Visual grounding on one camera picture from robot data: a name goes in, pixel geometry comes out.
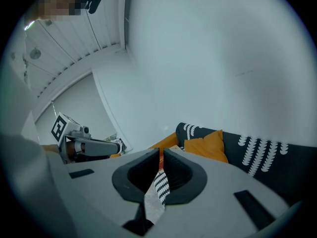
white leaf pattern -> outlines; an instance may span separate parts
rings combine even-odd
[[[159,191],[158,191],[159,197],[160,197],[165,191],[167,191],[168,189],[169,189],[168,184],[166,184],[165,186],[163,186],[162,188],[160,188]]]
[[[253,160],[253,163],[250,167],[250,170],[248,172],[248,174],[250,176],[254,176],[259,168],[259,165],[263,159],[263,155],[264,155],[264,152],[265,152],[265,147],[266,147],[266,144],[267,144],[267,140],[261,140],[260,141],[260,146],[262,147],[259,147],[258,148],[258,151],[257,151],[257,154],[256,154],[256,157],[254,158]]]
[[[274,160],[275,155],[276,155],[276,149],[277,149],[277,142],[271,142],[268,154],[267,154],[266,159],[264,161],[264,164],[261,168],[261,170],[263,172],[267,172],[269,170],[270,166],[272,165],[273,160]]]
[[[240,139],[239,139],[238,145],[240,145],[240,146],[244,146],[244,145],[246,144],[247,138],[248,138],[248,137],[245,137],[245,136],[240,136]]]
[[[168,182],[168,180],[167,180],[167,178],[165,178],[164,180],[162,180],[159,183],[155,184],[155,187],[159,188],[159,187],[161,187],[162,185],[164,185],[167,182]]]
[[[163,175],[161,175],[160,177],[154,179],[154,185],[156,185],[158,182],[164,180],[164,179],[167,179],[165,173]]]
[[[163,202],[164,202],[164,200],[165,200],[165,198],[166,198],[166,196],[167,196],[168,194],[170,194],[170,191],[169,191],[169,190],[167,190],[167,191],[161,196],[161,198],[159,198],[161,204],[163,204]]]
[[[247,147],[247,151],[246,151],[244,158],[243,158],[243,161],[242,161],[243,165],[245,165],[245,166],[249,165],[256,143],[257,143],[257,138],[251,137],[249,144],[248,144],[248,147]]]
[[[189,124],[187,127],[187,139],[188,140],[190,139],[190,127],[191,127],[191,125]]]
[[[281,143],[281,149],[279,150],[280,154],[285,155],[288,151],[288,144]]]
[[[188,123],[186,123],[185,125],[184,125],[184,130],[186,131],[186,127],[188,126],[189,124]]]
[[[191,129],[191,131],[190,131],[190,134],[191,134],[192,137],[194,136],[194,131],[195,131],[195,128],[196,128],[196,127],[197,127],[197,126],[193,126],[192,129]]]

orange pillow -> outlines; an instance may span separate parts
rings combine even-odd
[[[112,154],[112,155],[110,155],[110,159],[116,158],[116,157],[120,157],[120,156],[121,156],[121,154],[119,154],[119,153],[117,153],[117,154]]]
[[[228,163],[222,140],[222,130],[217,130],[204,138],[185,140],[185,151]]]

white wall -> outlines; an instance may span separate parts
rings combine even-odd
[[[67,89],[54,101],[56,113],[61,112],[81,125],[89,127],[95,139],[105,139],[116,133],[99,97],[93,75],[85,77]],[[51,129],[55,121],[52,105],[36,122],[41,144],[55,144]]]
[[[92,68],[99,94],[133,150],[147,149],[164,136],[151,85],[127,52],[116,53]]]
[[[139,74],[120,96],[141,96],[121,111],[138,131],[157,119],[144,145],[183,121],[317,146],[315,50],[283,0],[132,0],[129,47]]]

gray device surface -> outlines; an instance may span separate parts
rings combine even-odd
[[[72,187],[75,197],[98,211],[100,216],[109,220],[113,227],[121,228],[133,220],[138,203],[125,201],[113,187],[111,177],[120,166],[129,163],[151,150],[121,156],[120,158],[77,163],[72,165],[52,165],[52,175],[56,187],[65,202],[66,208],[79,211],[73,201],[68,201],[69,188]],[[146,237],[246,237],[258,230],[233,193],[248,190],[275,218],[288,210],[288,205],[275,192],[248,176],[242,170],[230,164],[204,157],[173,152],[201,165],[207,173],[208,182],[205,189],[188,204],[166,206],[158,223],[153,226]],[[71,179],[68,173],[91,169],[93,174]]]

